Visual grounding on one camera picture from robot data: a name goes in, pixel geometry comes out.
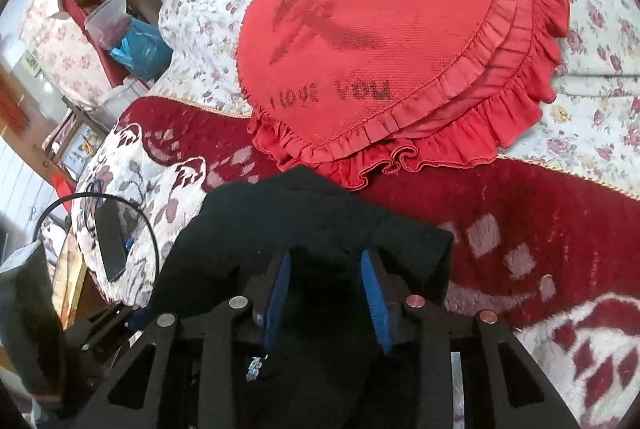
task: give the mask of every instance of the bed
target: bed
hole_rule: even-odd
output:
[[[92,181],[100,180],[106,192],[141,204],[154,225],[161,260],[169,253],[178,233],[198,212],[206,191],[231,180],[244,179],[255,183],[275,171],[266,157],[255,152],[251,138],[246,134],[246,119],[251,109],[242,98],[236,74],[234,54],[238,33],[250,1],[164,2],[159,27],[165,41],[174,49],[171,66],[148,96],[138,99],[123,114],[79,181],[79,190]],[[550,172],[595,182],[624,199],[638,201],[640,37],[636,26],[640,24],[640,2],[570,0],[570,3],[570,34],[561,41],[563,63],[554,79],[558,98],[553,104],[543,104],[543,119],[502,154],[510,160],[500,162],[524,161]],[[414,177],[413,184],[428,185],[422,173]],[[384,199],[378,202],[385,204]],[[108,282],[99,248],[90,233],[91,224],[85,224],[82,214],[86,205],[81,200],[74,203],[73,228],[98,289],[106,300],[145,305],[154,275],[148,232],[142,222],[124,213],[123,221],[134,244],[124,275],[116,282]],[[479,228],[491,231],[492,221],[487,221]],[[456,231],[453,223],[445,226]],[[536,267],[535,258],[521,252],[512,254],[513,261],[524,269],[520,278],[517,278],[517,272],[514,274],[516,284]],[[509,257],[505,260],[507,265],[511,261]],[[538,300],[544,302],[549,291],[552,296],[560,294],[549,274],[540,275],[537,279]],[[473,305],[487,304],[486,298],[479,299],[486,295],[484,292],[465,291],[453,283],[448,304],[452,308],[465,301]],[[492,289],[491,297],[499,295],[508,299],[495,300],[495,304],[489,300],[489,304],[494,305],[494,309],[509,311],[528,300],[510,289],[508,292],[505,289],[500,295]],[[466,299],[461,299],[460,294],[467,294]],[[640,308],[640,302],[636,304],[634,297],[621,300]],[[566,310],[567,318],[586,316],[596,309],[600,304],[598,301],[602,301],[601,296],[590,296],[590,301],[584,304],[569,301],[558,311]],[[545,319],[551,319],[548,310],[542,311],[546,314]],[[602,342],[604,339],[599,343],[589,342],[587,349],[591,351],[591,360],[587,359],[580,374],[571,377],[553,375],[551,370],[561,346],[551,343],[553,330],[550,327],[557,328],[559,321],[541,319],[521,319],[519,327],[522,330],[533,330],[522,338],[527,338],[527,349],[532,351],[538,362],[545,363],[543,369],[578,420],[586,427],[611,424],[622,417],[640,389],[640,376],[635,367],[630,375],[627,374],[630,377],[628,381],[611,379],[606,388],[601,387],[603,391],[592,402],[590,384],[592,389],[597,389],[596,383],[608,383],[607,380],[602,382],[598,375],[606,374],[609,368],[603,370],[603,366],[608,361],[593,349],[598,344],[606,346]],[[609,332],[618,333],[615,329]],[[571,358],[579,350],[584,353],[583,346],[574,346],[568,346],[565,351]],[[637,364],[640,349],[637,346],[634,338],[621,340],[621,356],[615,357],[615,364],[619,365],[628,354],[636,355]]]

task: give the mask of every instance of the black cloth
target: black cloth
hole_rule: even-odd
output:
[[[244,380],[246,363],[238,369],[241,427],[410,427],[417,349],[407,344],[382,356],[359,260],[364,249],[381,249],[387,271],[439,302],[451,246],[449,232],[372,207],[299,167],[207,194],[162,267],[150,314],[206,313],[289,249],[276,344],[254,382]]]

